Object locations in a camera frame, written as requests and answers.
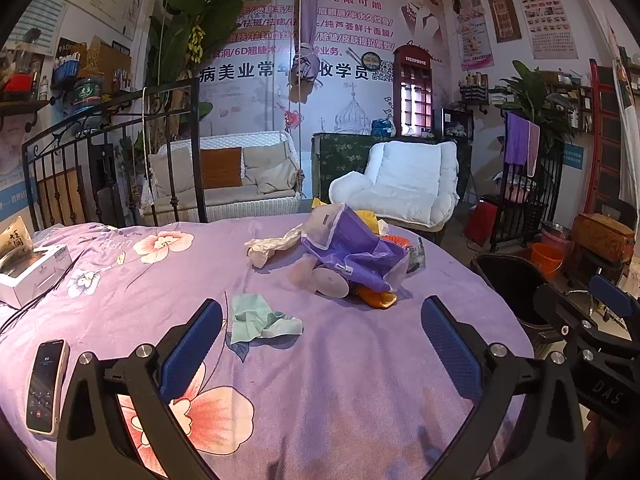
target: purple bedspread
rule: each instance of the purple bedspread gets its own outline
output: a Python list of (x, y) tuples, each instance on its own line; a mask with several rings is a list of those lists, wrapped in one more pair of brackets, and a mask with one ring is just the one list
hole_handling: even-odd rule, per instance
[[(300, 245), (261, 270), (250, 266), (247, 240), (281, 236), (305, 218), (122, 230), (84, 224), (46, 237), (44, 244), (67, 244), (73, 258), (81, 257), (56, 291), (0, 336), (0, 408), (52, 476), (55, 441), (24, 425), (39, 343), (69, 343), (65, 393), (83, 351), (108, 359), (157, 343), (205, 298), (218, 300), (226, 317), (225, 292), (229, 301), (235, 294), (263, 295), (273, 310), (300, 318), (304, 333), (232, 349), (223, 329), (184, 397), (172, 401), (182, 428), (223, 480), (421, 478), (471, 409), (422, 331), (420, 308), (432, 294), (485, 341), (532, 356), (504, 301), (428, 242), (426, 268), (404, 281), (398, 304), (388, 310), (295, 289), (287, 267), (303, 254)], [(394, 227), (392, 234), (416, 238)], [(130, 400), (121, 404), (141, 458), (161, 472)], [(512, 403), (485, 467), (504, 449), (519, 407)]]

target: purple plastic bag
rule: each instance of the purple plastic bag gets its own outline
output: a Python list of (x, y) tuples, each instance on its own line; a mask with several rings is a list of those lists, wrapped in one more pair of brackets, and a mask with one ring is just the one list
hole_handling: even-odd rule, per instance
[(409, 265), (406, 250), (379, 238), (345, 204), (313, 209), (301, 241), (329, 269), (375, 292), (396, 290)]

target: white box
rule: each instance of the white box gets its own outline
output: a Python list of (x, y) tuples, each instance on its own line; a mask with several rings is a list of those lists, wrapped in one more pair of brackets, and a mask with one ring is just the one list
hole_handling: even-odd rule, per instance
[(44, 252), (45, 255), (16, 278), (0, 273), (0, 301), (14, 308), (22, 308), (49, 290), (71, 267), (71, 255), (66, 245), (40, 247), (33, 252)]

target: orange bucket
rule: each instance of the orange bucket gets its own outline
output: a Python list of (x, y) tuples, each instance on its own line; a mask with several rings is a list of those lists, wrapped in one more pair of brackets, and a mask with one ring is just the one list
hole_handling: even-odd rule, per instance
[(537, 243), (531, 245), (530, 260), (546, 279), (552, 280), (562, 265), (564, 255), (555, 247)]

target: metal bolt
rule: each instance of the metal bolt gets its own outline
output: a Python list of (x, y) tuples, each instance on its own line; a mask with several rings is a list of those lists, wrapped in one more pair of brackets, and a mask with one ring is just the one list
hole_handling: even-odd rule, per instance
[(78, 362), (81, 365), (87, 365), (92, 361), (93, 358), (94, 358), (94, 355), (91, 352), (83, 352), (80, 354), (80, 357), (78, 358)]
[(145, 358), (149, 357), (153, 351), (154, 348), (151, 345), (144, 344), (136, 348), (136, 355), (140, 358)]
[(500, 343), (491, 345), (491, 348), (489, 348), (489, 350), (491, 351), (491, 354), (494, 355), (494, 357), (504, 357), (505, 355), (507, 355), (507, 347)]
[(551, 360), (557, 365), (564, 363), (564, 356), (560, 352), (551, 352)]

